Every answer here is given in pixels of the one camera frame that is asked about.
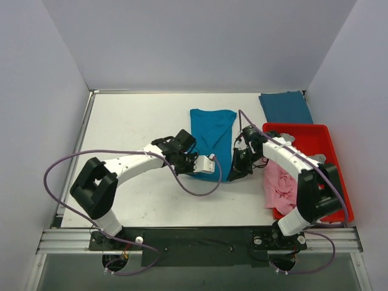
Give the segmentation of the bright blue t-shirt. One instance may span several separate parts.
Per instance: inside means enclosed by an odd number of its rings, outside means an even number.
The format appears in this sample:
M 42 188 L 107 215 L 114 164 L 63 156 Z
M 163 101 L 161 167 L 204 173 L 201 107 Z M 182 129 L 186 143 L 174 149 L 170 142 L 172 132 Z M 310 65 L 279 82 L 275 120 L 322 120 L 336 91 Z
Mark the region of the bright blue t-shirt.
M 236 112 L 231 110 L 190 110 L 191 135 L 196 138 L 200 155 L 214 154 L 219 162 L 213 174 L 190 173 L 189 176 L 205 181 L 227 182 L 232 165 L 232 128 Z

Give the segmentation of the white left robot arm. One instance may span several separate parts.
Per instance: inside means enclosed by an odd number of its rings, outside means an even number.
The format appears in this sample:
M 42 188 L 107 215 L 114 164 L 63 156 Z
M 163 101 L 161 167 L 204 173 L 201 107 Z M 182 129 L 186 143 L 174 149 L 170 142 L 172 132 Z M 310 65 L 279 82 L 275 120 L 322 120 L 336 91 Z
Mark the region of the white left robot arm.
M 90 158 L 76 177 L 70 194 L 87 216 L 105 232 L 103 243 L 112 250 L 125 241 L 122 224 L 112 207 L 118 186 L 149 170 L 161 169 L 169 162 L 175 174 L 192 173 L 198 157 L 192 153 L 196 139 L 182 129 L 176 136 L 159 138 L 134 155 L 101 161 Z

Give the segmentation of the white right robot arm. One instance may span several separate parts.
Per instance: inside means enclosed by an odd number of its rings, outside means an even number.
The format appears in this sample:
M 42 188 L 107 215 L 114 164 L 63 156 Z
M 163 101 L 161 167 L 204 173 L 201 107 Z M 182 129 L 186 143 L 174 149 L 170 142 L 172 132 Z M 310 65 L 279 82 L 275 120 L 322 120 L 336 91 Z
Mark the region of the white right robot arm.
M 338 169 L 321 163 L 298 151 L 277 132 L 262 132 L 252 125 L 243 128 L 235 142 L 246 147 L 233 148 L 227 181 L 251 175 L 254 163 L 267 159 L 284 170 L 296 182 L 295 207 L 273 224 L 270 240 L 277 248 L 285 248 L 292 236 L 328 215 L 345 209 Z

